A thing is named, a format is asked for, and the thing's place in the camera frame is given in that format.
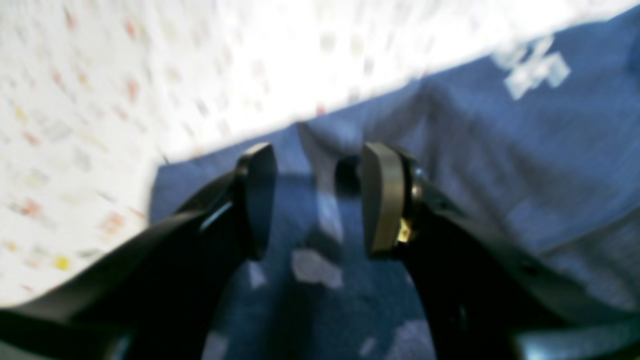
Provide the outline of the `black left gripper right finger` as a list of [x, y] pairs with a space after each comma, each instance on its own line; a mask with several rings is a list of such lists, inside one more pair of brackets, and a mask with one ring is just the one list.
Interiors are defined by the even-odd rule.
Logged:
[[439, 360], [639, 358], [638, 313], [468, 217], [400, 148], [363, 146], [361, 200], [366, 253], [405, 266]]

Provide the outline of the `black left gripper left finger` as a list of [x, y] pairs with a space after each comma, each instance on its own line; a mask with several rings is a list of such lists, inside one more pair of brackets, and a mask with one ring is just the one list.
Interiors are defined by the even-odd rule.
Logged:
[[227, 282], [265, 256], [277, 173], [272, 145], [248, 148], [170, 217], [2, 308], [1, 341], [53, 360], [199, 360]]

